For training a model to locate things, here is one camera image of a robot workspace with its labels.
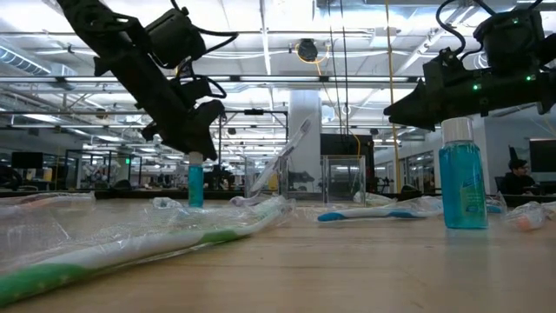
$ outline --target bottle cap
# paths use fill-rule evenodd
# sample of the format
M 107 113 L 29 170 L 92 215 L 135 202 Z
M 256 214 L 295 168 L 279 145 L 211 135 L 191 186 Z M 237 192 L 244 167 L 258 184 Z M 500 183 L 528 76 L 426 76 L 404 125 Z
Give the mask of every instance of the bottle cap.
M 469 117 L 450 118 L 442 122 L 442 141 L 473 141 L 473 124 Z
M 201 165 L 203 158 L 202 154 L 199 152 L 191 151 L 189 152 L 189 164 L 190 165 Z

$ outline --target mouthwash bottle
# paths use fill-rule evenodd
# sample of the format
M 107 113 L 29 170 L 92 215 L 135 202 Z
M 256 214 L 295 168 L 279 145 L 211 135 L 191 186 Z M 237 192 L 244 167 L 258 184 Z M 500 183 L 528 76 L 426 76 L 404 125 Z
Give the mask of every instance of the mouthwash bottle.
M 202 154 L 189 152 L 189 207 L 202 208 L 204 177 L 202 173 Z
M 444 223 L 450 229 L 488 228 L 485 183 L 479 147 L 473 142 L 471 119 L 442 122 L 440 180 Z

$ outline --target table surface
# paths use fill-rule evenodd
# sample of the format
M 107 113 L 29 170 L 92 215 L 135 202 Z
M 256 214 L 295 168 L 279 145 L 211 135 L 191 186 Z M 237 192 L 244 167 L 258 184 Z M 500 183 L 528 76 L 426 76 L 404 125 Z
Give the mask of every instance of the table surface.
M 439 218 L 322 224 L 304 216 L 3 312 L 556 311 L 554 222 L 518 233 L 496 217 L 490 230 L 446 230 Z

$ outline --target person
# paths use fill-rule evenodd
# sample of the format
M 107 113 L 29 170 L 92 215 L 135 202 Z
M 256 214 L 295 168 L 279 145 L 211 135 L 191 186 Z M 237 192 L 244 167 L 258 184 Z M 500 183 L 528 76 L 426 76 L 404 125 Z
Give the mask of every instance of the person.
M 527 175 L 527 161 L 511 160 L 508 164 L 509 173 L 506 173 L 500 191 L 507 195 L 523 195 L 530 193 L 527 187 L 535 185 L 535 181 Z

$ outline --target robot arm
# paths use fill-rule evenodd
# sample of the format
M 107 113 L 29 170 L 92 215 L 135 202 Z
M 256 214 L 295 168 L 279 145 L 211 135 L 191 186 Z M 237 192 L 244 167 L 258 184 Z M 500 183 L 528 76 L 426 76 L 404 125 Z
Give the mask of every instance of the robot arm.
M 434 131 L 435 124 L 448 118 L 487 116 L 490 110 L 524 103 L 537 103 L 540 114 L 550 111 L 556 102 L 556 73 L 546 64 L 556 58 L 556 35 L 545 38 L 533 6 L 494 13 L 473 36 L 484 47 L 490 67 L 466 70 L 458 51 L 442 50 L 423 65 L 425 79 L 415 90 L 385 108 L 391 123 Z
M 57 1 L 76 34 L 98 55 L 95 76 L 111 71 L 135 98 L 137 109 L 153 118 L 142 131 L 145 139 L 158 133 L 162 144 L 176 150 L 217 158 L 209 125 L 224 114 L 224 106 L 213 100 L 196 109 L 195 101 L 205 96 L 224 98 L 225 92 L 219 88 L 222 95 L 214 95 L 210 80 L 193 73 L 190 83 L 182 84 L 180 75 L 169 81 L 159 69 L 190 68 L 208 52 L 201 37 L 207 30 L 191 23 L 187 9 L 175 7 L 143 28 L 136 17 L 115 13 L 99 0 Z M 230 36 L 224 44 L 237 34 Z

